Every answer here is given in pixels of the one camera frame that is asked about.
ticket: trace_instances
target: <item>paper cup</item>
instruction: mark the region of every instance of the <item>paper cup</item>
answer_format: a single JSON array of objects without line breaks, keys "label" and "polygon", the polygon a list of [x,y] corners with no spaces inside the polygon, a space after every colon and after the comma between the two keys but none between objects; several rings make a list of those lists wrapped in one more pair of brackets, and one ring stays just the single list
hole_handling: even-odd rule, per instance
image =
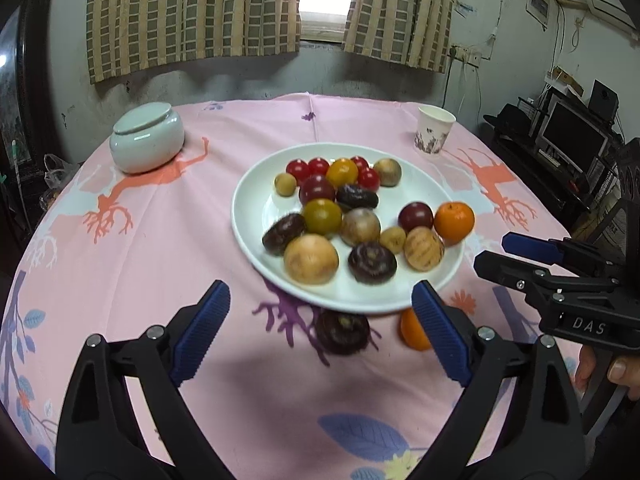
[{"label": "paper cup", "polygon": [[418,131],[415,134],[415,147],[424,153],[439,153],[453,123],[454,114],[433,105],[418,107]]}]

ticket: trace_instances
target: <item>power outlet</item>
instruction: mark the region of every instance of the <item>power outlet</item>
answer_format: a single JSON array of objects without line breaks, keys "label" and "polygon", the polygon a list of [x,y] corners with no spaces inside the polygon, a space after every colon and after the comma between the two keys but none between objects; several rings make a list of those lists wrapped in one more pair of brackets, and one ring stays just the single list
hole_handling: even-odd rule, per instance
[{"label": "power outlet", "polygon": [[479,50],[472,50],[468,54],[468,63],[471,66],[475,66],[476,68],[480,68],[480,60],[482,59],[482,52]]},{"label": "power outlet", "polygon": [[469,59],[469,49],[466,46],[456,46],[456,59],[466,63]]}]

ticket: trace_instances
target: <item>wall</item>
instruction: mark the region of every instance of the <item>wall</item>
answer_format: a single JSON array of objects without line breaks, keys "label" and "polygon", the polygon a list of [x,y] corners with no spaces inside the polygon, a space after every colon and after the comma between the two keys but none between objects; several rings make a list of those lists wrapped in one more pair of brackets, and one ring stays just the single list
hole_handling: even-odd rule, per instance
[{"label": "wall", "polygon": [[585,12],[565,9],[564,49],[559,64],[583,86],[583,100],[588,103],[593,81],[617,92],[620,99],[620,121],[626,140],[640,136],[640,107],[638,82],[640,81],[640,46],[621,30],[602,22],[591,13],[586,14],[584,28],[580,30],[578,48],[571,52],[575,19]]},{"label": "wall", "polygon": [[[500,0],[461,0],[477,9],[464,18],[454,13],[452,42],[479,44],[495,27]],[[476,75],[467,68],[460,123],[475,130],[477,117],[497,114],[517,97],[537,96],[551,64],[556,8],[542,26],[525,11],[526,0],[505,0],[491,60]],[[49,63],[52,100],[65,156],[80,161],[108,137],[128,109],[152,100],[174,105],[206,100],[267,99],[290,92],[418,101],[440,105],[446,76],[343,53],[338,46],[304,44],[297,55],[222,58],[177,63],[89,85],[85,45],[86,0],[52,0]],[[458,112],[465,94],[462,64],[455,62],[447,105]]]}]

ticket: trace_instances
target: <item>computer monitor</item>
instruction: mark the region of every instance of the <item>computer monitor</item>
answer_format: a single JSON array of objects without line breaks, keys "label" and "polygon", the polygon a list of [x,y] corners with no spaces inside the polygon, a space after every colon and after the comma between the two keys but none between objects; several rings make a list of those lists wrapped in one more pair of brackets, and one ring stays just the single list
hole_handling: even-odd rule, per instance
[{"label": "computer monitor", "polygon": [[601,156],[607,136],[595,124],[556,101],[540,131],[540,137],[567,163],[582,173],[589,173],[593,160]]}]

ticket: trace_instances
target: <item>checkered curtain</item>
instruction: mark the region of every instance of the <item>checkered curtain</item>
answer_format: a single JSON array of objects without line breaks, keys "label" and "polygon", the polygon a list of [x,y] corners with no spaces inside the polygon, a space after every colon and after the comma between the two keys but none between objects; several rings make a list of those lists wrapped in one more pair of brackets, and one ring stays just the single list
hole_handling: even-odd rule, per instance
[{"label": "checkered curtain", "polygon": [[175,61],[300,45],[299,0],[87,0],[91,83]]},{"label": "checkered curtain", "polygon": [[347,52],[444,72],[453,0],[351,0]]}]

